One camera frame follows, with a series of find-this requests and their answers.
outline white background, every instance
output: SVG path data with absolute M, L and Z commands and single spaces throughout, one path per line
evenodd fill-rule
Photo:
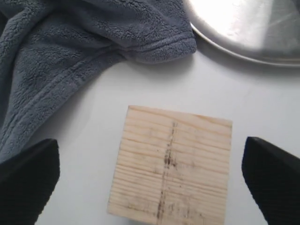
M 244 62 L 198 43 L 160 65 L 119 63 L 77 92 L 31 142 L 56 138 L 61 176 L 38 225 L 141 225 L 106 212 L 128 105 L 233 120 L 225 225 L 266 225 L 241 173 L 247 136 L 300 157 L 300 69 Z

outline stainless steel bowl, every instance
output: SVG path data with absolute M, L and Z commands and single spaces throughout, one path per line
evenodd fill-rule
M 183 0 L 196 33 L 231 55 L 300 67 L 300 0 Z

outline wooden block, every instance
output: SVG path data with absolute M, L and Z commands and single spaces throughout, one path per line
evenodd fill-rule
M 232 122 L 130 106 L 108 212 L 154 225 L 223 225 Z

